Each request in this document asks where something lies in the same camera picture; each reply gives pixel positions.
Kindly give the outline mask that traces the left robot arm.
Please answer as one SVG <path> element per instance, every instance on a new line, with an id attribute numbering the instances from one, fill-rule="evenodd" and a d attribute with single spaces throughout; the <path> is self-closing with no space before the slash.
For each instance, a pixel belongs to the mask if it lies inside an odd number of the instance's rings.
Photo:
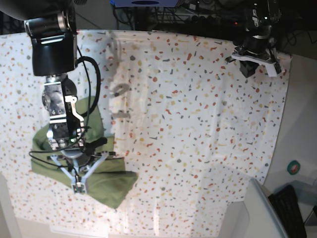
<path id="1" fill-rule="evenodd" d="M 280 17 L 278 1 L 251 0 L 245 8 L 245 38 L 232 54 L 240 62 L 240 71 L 248 78 L 264 65 L 270 77 L 281 73 L 277 58 L 276 39 L 271 35 Z"/>

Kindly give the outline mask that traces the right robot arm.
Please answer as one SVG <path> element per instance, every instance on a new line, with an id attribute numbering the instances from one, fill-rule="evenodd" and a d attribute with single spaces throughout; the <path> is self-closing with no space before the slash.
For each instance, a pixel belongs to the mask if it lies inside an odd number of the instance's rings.
<path id="1" fill-rule="evenodd" d="M 101 73 L 97 62 L 80 54 L 77 46 L 76 5 L 83 0 L 3 0 L 0 9 L 8 16 L 24 22 L 32 43 L 32 66 L 35 76 L 46 79 L 43 104 L 50 115 L 47 131 L 50 152 L 61 152 L 66 166 L 78 172 L 91 162 L 98 146 L 106 138 L 88 143 L 90 114 L 99 97 L 88 98 L 87 110 L 76 110 L 77 89 L 68 78 L 78 64 L 89 62 L 95 69 L 96 91 L 101 90 Z"/>

